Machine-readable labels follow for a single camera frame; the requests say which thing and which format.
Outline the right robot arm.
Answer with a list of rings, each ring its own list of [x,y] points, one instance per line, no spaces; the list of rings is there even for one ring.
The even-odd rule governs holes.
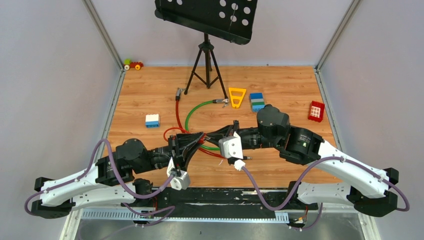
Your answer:
[[[334,147],[315,132],[293,126],[287,113],[267,104],[256,115],[256,127],[240,128],[239,122],[209,132],[207,140],[218,146],[220,154],[238,171],[246,172],[244,150],[273,148],[287,162],[318,168],[339,179],[338,183],[292,181],[283,202],[298,209],[315,203],[343,204],[358,212],[383,217],[398,209],[400,191],[396,188],[399,172],[379,169],[354,159]]]

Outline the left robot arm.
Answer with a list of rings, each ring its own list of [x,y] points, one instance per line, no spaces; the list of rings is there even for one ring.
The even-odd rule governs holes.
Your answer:
[[[166,146],[150,150],[137,138],[116,148],[101,139],[107,156],[91,156],[86,169],[60,179],[37,178],[24,209],[32,216],[56,219],[95,205],[149,206],[167,187],[189,187],[187,168],[204,138],[203,132],[179,133]]]

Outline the red padlock with thin cable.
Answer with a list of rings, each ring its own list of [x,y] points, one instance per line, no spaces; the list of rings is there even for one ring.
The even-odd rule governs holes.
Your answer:
[[[166,142],[168,142],[168,139],[166,138],[166,133],[167,133],[167,132],[169,132],[169,131],[171,131],[171,130],[179,130],[179,131],[181,131],[183,134],[190,134],[190,132],[189,132],[189,131],[187,131],[187,130],[185,130],[185,129],[181,128],[181,127],[170,127],[170,128],[166,129],[166,130],[163,132],[163,139],[164,139]],[[200,138],[200,140],[199,140],[198,142],[199,142],[200,144],[204,144],[204,143],[205,143],[205,136],[203,135],[203,136]]]

